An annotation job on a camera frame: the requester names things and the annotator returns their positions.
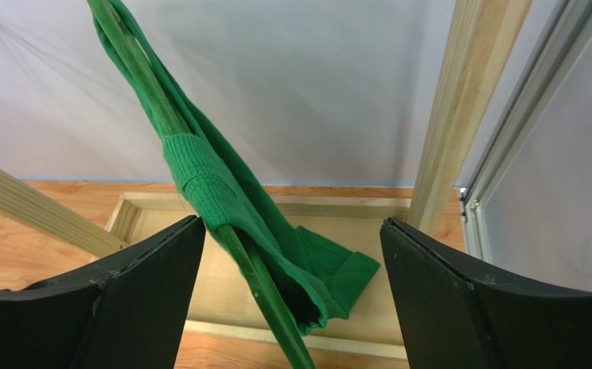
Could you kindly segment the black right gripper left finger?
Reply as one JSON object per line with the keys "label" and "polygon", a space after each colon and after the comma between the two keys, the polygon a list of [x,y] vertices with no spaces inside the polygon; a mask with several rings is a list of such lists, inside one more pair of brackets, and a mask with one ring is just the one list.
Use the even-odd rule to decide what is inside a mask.
{"label": "black right gripper left finger", "polygon": [[20,291],[0,290],[0,368],[172,368],[205,243],[190,215]]}

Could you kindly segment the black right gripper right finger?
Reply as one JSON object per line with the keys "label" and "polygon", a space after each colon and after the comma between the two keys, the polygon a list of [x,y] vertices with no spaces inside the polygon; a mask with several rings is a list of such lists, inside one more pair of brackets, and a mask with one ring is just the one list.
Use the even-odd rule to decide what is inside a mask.
{"label": "black right gripper right finger", "polygon": [[412,368],[592,368],[592,292],[506,271],[399,218],[380,241]]}

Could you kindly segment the green velvet hanger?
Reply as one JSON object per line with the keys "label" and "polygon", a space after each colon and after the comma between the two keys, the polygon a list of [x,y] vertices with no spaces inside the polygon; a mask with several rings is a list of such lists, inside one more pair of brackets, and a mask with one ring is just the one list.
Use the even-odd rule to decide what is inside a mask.
{"label": "green velvet hanger", "polygon": [[134,90],[178,192],[232,256],[294,368],[312,368],[302,331],[326,320],[321,299],[280,249],[283,216],[248,166],[186,97],[120,1],[91,1],[103,49]]}

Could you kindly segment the green tank top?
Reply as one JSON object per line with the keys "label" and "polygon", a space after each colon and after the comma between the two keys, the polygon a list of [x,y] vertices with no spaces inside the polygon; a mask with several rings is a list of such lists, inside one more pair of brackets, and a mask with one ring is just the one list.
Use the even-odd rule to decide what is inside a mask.
{"label": "green tank top", "polygon": [[135,92],[158,135],[178,192],[211,236],[233,227],[255,248],[301,335],[348,319],[376,275],[373,258],[320,234],[293,226],[221,132],[181,90],[127,7],[89,2],[108,57]]}

